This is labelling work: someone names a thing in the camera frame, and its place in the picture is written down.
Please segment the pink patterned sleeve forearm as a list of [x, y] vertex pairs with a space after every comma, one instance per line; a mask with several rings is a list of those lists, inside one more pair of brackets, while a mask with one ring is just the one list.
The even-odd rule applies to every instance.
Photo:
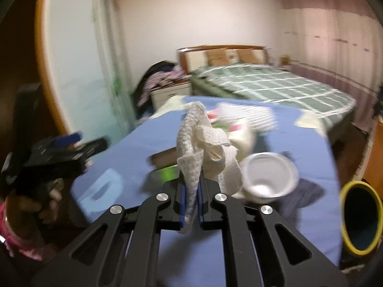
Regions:
[[44, 259], [44, 243], [39, 232], [33, 232], [30, 239], [19, 237], [11, 228], [6, 216], [6, 202], [1, 204], [1, 243], [5, 245], [11, 257], [16, 253], [31, 260], [41, 262]]

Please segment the person's left hand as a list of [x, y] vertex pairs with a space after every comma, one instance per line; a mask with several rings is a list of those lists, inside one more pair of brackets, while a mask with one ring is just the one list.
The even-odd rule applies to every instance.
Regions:
[[5, 198], [5, 220], [10, 230], [23, 240], [31, 240], [41, 231], [42, 224], [52, 224], [58, 218], [62, 200], [59, 190], [53, 189], [49, 199], [35, 198], [11, 192]]

